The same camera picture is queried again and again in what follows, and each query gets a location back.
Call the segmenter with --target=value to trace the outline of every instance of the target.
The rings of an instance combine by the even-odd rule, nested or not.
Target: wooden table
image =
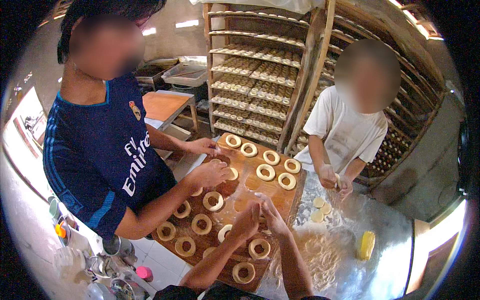
[[[163,131],[178,115],[190,106],[193,120],[193,131],[198,131],[197,109],[195,95],[172,91],[158,90],[143,96],[144,107],[147,112],[145,123]]]
[[[294,219],[294,216],[290,215],[290,211],[292,207],[297,206],[296,203],[299,201],[303,193],[303,185],[306,176],[304,170],[294,174],[297,181],[294,189],[286,191],[278,184],[278,176],[281,173],[286,172],[284,162],[289,157],[280,155],[280,163],[273,167],[276,173],[275,178],[272,181],[263,181],[257,177],[256,169],[260,164],[265,163],[263,152],[270,149],[253,143],[258,149],[258,154],[254,157],[245,157],[240,153],[240,148],[232,149],[225,143],[225,137],[227,135],[229,135],[229,133],[223,134],[218,140],[218,145],[221,148],[230,149],[230,151],[227,151],[224,156],[219,156],[217,158],[227,162],[229,166],[235,168],[239,172],[239,177],[236,180],[227,181],[214,188],[204,189],[203,193],[199,196],[190,197],[188,199],[188,202],[192,207],[190,215],[184,219],[178,219],[171,216],[168,220],[177,229],[176,236],[173,240],[161,241],[158,238],[156,231],[152,233],[157,242],[191,265],[196,265],[202,260],[202,255],[205,249],[209,247],[217,247],[220,244],[217,238],[218,232],[224,225],[233,224],[235,215],[238,211],[245,209],[249,201],[258,201],[258,198],[254,196],[255,192],[262,192],[269,196],[283,219],[287,221],[287,224],[289,225],[291,225],[291,221]],[[251,143],[243,138],[241,138],[241,140],[242,143]],[[204,162],[208,162],[211,159],[211,157],[207,157]],[[215,212],[208,211],[204,208],[202,203],[204,195],[210,191],[219,192],[225,201],[223,207]],[[192,230],[192,219],[198,213],[206,214],[212,220],[213,227],[207,235],[197,235]],[[196,252],[193,256],[183,257],[178,255],[175,251],[175,242],[177,238],[183,236],[190,236],[195,241]],[[248,253],[248,245],[253,239],[258,238],[267,240],[271,245],[271,251],[267,258],[254,261]],[[235,250],[217,279],[236,288],[248,292],[255,292],[277,249],[277,240],[271,237],[271,235],[258,232]],[[232,278],[232,268],[239,262],[250,262],[255,267],[255,278],[248,284],[237,284]]]

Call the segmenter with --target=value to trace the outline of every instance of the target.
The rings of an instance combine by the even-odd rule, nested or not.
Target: dark blue jersey
[[[107,81],[104,103],[77,105],[57,94],[48,114],[43,166],[55,194],[103,238],[127,207],[135,213],[175,184],[150,145],[131,74]]]

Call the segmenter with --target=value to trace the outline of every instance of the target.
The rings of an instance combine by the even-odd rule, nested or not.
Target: man
[[[233,252],[251,238],[257,231],[259,216],[267,219],[268,229],[278,240],[283,282],[288,298],[292,300],[329,300],[313,296],[312,277],[295,244],[293,235],[283,221],[270,198],[261,193],[255,194],[261,204],[251,201],[248,207],[235,218],[232,230],[225,240],[202,259],[180,281],[179,286],[170,285],[156,293],[154,300],[194,300],[207,290],[203,300],[263,300],[236,288],[213,282],[223,270]]]
[[[106,74],[106,78],[97,78],[72,61],[69,40],[82,22],[113,14],[141,26],[162,6],[158,0],[77,0],[61,24],[58,60],[65,67],[48,115],[44,170],[59,199],[107,240],[114,234],[134,240],[147,236],[189,195],[200,187],[218,185],[230,173],[226,163],[212,162],[177,183],[153,148],[213,155],[216,144],[210,139],[183,142],[146,125],[142,96],[131,74],[112,79],[108,74],[118,73],[120,68],[104,70],[108,66],[99,68],[101,62],[84,60],[88,70]],[[84,31],[89,32],[84,42],[90,44],[83,49],[90,54],[108,48],[106,41],[125,41],[138,34],[128,26],[112,25],[111,19],[97,21],[99,28],[91,26],[93,31]],[[109,61],[112,68],[124,66],[130,59],[127,54],[117,52],[118,61]]]
[[[320,94],[303,127],[308,146],[295,158],[318,174],[328,189],[341,177],[341,199],[353,191],[352,182],[375,154],[387,133],[382,112],[400,85],[400,67],[394,53],[382,42],[360,40],[338,58],[335,86]],[[328,154],[330,163],[325,163]]]

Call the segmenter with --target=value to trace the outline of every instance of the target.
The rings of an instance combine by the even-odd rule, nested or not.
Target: flour-dusted surface
[[[323,197],[332,212],[322,223],[312,222],[313,200]],[[403,295],[410,266],[412,220],[398,211],[354,192],[340,201],[324,189],[315,173],[308,172],[293,222],[294,237],[313,279],[315,295],[335,299],[391,300]],[[356,259],[364,231],[376,235],[369,261]],[[257,295],[288,299],[276,253]]]

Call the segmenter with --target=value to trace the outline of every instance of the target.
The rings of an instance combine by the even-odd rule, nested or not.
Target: yellow container
[[[371,231],[365,231],[361,239],[359,259],[369,260],[375,246],[375,234]]]

